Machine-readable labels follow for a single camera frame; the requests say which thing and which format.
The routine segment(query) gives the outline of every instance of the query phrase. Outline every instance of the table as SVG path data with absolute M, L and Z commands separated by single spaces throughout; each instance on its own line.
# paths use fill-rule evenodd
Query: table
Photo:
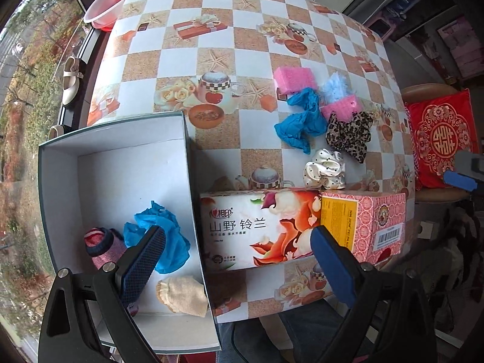
M 88 125 L 181 109 L 198 192 L 303 186 L 310 156 L 276 135 L 299 112 L 276 92 L 279 66 L 334 72 L 374 114 L 364 164 L 344 154 L 348 189 L 405 192 L 413 230 L 407 114 L 377 34 L 308 0 L 125 0 L 107 43 Z M 324 136 L 311 149 L 327 147 Z M 308 293 L 310 283 L 315 292 Z M 316 260 L 208 274 L 218 322 L 273 314 L 331 294 Z

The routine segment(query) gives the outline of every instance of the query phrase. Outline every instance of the chair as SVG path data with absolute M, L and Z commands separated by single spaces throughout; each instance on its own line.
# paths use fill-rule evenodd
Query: chair
M 456 94 L 458 91 L 448 84 L 426 83 L 406 87 L 402 90 L 404 103 L 419 103 L 441 96 Z M 460 188 L 422 188 L 415 192 L 415 202 L 446 203 L 457 202 L 469 197 L 469 193 Z

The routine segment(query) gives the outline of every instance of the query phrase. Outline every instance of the leopard print fabric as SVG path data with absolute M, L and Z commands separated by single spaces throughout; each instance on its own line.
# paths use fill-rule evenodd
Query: leopard print fabric
M 353 113 L 349 123 L 339 121 L 336 113 L 331 113 L 326 132 L 326 142 L 339 151 L 346 151 L 359 163 L 365 162 L 366 142 L 371 140 L 370 128 L 373 115 L 367 112 Z

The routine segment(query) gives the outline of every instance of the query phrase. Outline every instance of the person's leg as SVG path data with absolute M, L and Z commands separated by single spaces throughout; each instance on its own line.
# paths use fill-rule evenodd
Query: person's leg
M 287 363 L 258 318 L 217 326 L 222 350 L 216 363 Z
M 292 345 L 296 363 L 315 363 L 343 322 L 326 300 L 279 313 Z M 365 338 L 357 356 L 370 354 L 373 344 Z

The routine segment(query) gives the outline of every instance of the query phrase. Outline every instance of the metal bolt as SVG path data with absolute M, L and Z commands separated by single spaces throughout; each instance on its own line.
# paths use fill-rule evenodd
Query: metal bolt
M 114 270 L 115 267 L 116 267 L 116 264 L 114 262 L 108 262 L 103 264 L 103 271 L 108 273 L 109 271 Z
M 360 264 L 361 268 L 363 271 L 372 271 L 373 270 L 373 265 L 369 262 L 362 262 Z
M 417 277 L 417 272 L 414 269 L 407 269 L 407 271 L 405 272 L 405 274 L 409 278 L 415 278 L 415 277 Z
M 57 275 L 60 277 L 60 278 L 64 278 L 67 274 L 69 274 L 69 269 L 60 269 L 59 272 L 57 273 Z

